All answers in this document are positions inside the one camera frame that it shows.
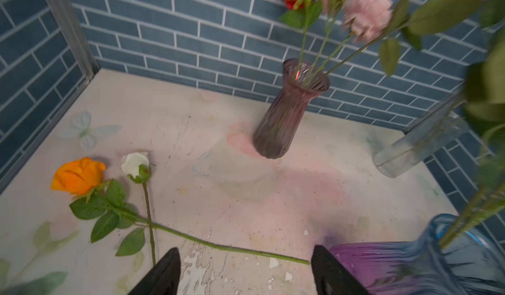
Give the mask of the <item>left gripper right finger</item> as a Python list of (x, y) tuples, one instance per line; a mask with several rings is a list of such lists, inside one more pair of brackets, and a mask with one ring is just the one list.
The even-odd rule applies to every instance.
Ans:
[(318, 295), (370, 295), (324, 246), (314, 247), (310, 263)]

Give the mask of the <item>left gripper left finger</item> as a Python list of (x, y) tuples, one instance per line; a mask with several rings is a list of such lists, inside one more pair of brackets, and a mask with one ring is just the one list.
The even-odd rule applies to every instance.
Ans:
[(128, 293), (129, 295), (176, 295), (181, 275), (179, 250), (171, 248)]

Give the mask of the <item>blue purple gradient vase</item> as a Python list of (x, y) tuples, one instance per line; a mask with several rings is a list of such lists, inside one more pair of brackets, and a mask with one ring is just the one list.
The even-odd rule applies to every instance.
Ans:
[(370, 294), (503, 294), (504, 255), (482, 231), (439, 247), (455, 219), (435, 216), (413, 241), (351, 243), (330, 252)]

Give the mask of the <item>clear ribbed glass vase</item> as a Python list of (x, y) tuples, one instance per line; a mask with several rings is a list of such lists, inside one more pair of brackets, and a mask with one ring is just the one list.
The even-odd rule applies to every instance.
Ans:
[(394, 179), (468, 133), (469, 125), (462, 113), (465, 101), (463, 93), (457, 90), (431, 107), (404, 130), (404, 137), (374, 155), (377, 169)]

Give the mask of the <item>dark purple ribbed vase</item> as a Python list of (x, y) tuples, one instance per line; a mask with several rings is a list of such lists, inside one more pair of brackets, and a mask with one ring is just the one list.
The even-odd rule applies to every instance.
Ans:
[(330, 88), (323, 72), (315, 75), (311, 84), (305, 85), (311, 65), (290, 58), (283, 63), (283, 86), (264, 117), (257, 125), (252, 144), (261, 156), (277, 159), (289, 150), (302, 117), (312, 99)]

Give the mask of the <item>small white flower spray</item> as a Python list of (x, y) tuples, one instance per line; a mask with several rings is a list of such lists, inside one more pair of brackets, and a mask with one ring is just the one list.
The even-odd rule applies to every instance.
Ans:
[(504, 209), (504, 27), (485, 60), (468, 68), (463, 95), (465, 120), (481, 139), (477, 192), (439, 239), (440, 249)]

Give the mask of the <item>pink peony spray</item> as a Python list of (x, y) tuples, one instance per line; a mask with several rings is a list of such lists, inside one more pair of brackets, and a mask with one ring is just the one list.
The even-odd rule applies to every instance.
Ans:
[(338, 15), (343, 13), (342, 26), (349, 29), (348, 36), (341, 42), (345, 44), (352, 36), (357, 41), (365, 43), (379, 37), (388, 26), (392, 18), (392, 0), (321, 0), (323, 11), (326, 13), (324, 25), (324, 39), (316, 56), (317, 59), (323, 54), (323, 50)]

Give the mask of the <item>red rose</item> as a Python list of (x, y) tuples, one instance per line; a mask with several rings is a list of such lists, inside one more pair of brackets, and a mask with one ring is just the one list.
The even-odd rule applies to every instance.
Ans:
[(402, 53), (401, 44), (395, 38), (397, 33), (402, 33), (412, 48), (422, 49), (420, 37), (452, 29), (483, 8), (487, 1), (428, 0), (414, 12), (410, 11), (410, 0), (393, 2), (391, 21), (381, 35), (368, 43), (361, 40), (364, 45), (344, 58), (332, 70), (335, 71), (370, 46), (379, 43), (381, 45), (379, 51), (381, 67), (388, 76), (391, 76), (397, 69)]
[(321, 0), (284, 0), (284, 3), (287, 7), (287, 11), (280, 16), (280, 22), (290, 28), (300, 29), (302, 31), (301, 51), (295, 79), (300, 82), (303, 80), (303, 85), (308, 87), (314, 67), (310, 67), (309, 71), (303, 72), (302, 61), (309, 28), (319, 19), (323, 10), (323, 3)]

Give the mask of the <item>orange rose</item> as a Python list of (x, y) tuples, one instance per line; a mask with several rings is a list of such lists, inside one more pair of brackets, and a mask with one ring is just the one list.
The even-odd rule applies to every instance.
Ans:
[(122, 184), (116, 179), (104, 179), (105, 170), (104, 163), (92, 160), (89, 157), (65, 163), (54, 173), (51, 189), (67, 192), (74, 197), (74, 201), (69, 204), (69, 208), (79, 220), (96, 220), (89, 239), (92, 244), (104, 239), (114, 230), (121, 229), (121, 223), (127, 223), (130, 227), (136, 226), (121, 241), (115, 253), (116, 257), (132, 256), (139, 253), (145, 245), (144, 230), (148, 229), (151, 258), (153, 263), (156, 264), (154, 230), (159, 229), (215, 250), (261, 256), (304, 265), (310, 264), (308, 260), (301, 258), (215, 244), (154, 222), (147, 189), (147, 182), (151, 177), (151, 166), (148, 164), (138, 166), (138, 175), (133, 176), (130, 174), (128, 176), (133, 182), (139, 183), (143, 187), (147, 217), (142, 217), (127, 207), (126, 192)]

